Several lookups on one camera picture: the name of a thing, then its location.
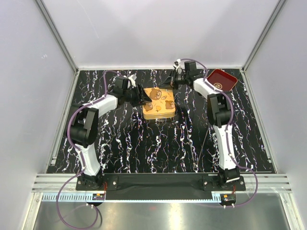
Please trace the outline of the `silver tin lid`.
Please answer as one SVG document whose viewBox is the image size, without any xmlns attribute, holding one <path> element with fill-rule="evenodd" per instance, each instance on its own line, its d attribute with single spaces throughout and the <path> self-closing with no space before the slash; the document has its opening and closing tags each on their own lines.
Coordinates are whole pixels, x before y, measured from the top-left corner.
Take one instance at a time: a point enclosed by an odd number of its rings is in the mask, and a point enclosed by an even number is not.
<svg viewBox="0 0 307 230">
<path fill-rule="evenodd" d="M 172 90 L 160 88 L 145 88 L 146 94 L 152 100 L 142 106 L 142 112 L 146 113 L 170 113 L 176 112 L 176 103 Z"/>
</svg>

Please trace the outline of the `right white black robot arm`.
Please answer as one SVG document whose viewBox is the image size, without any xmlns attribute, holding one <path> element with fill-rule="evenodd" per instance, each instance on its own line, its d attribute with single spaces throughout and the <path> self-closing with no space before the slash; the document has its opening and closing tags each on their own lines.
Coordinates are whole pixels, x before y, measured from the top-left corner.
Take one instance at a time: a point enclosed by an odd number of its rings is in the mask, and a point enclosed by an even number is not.
<svg viewBox="0 0 307 230">
<path fill-rule="evenodd" d="M 200 62 L 190 58 L 183 60 L 184 67 L 180 64 L 181 59 L 174 62 L 174 69 L 159 87 L 177 90 L 180 85 L 187 85 L 207 99 L 207 118 L 214 128 L 218 144 L 217 182 L 220 188 L 228 190 L 240 178 L 240 169 L 235 160 L 232 139 L 234 109 L 232 99 L 230 99 L 231 93 L 222 91 L 209 82 L 206 67 L 204 67 L 205 73 L 201 75 L 197 69 L 197 64 Z"/>
</svg>

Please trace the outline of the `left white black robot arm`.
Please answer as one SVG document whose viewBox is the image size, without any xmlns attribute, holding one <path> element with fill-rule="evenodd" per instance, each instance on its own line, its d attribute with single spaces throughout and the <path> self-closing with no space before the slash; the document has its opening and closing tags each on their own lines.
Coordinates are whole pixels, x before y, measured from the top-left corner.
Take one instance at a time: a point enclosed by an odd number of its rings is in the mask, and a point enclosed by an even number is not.
<svg viewBox="0 0 307 230">
<path fill-rule="evenodd" d="M 101 166 L 94 147 L 99 118 L 124 103 L 138 107 L 152 102 L 142 85 L 135 82 L 136 79 L 135 74 L 118 76 L 105 95 L 92 102 L 74 104 L 70 108 L 65 132 L 81 161 L 81 172 L 77 176 L 94 190 L 100 189 L 104 183 L 103 177 L 99 175 Z"/>
</svg>

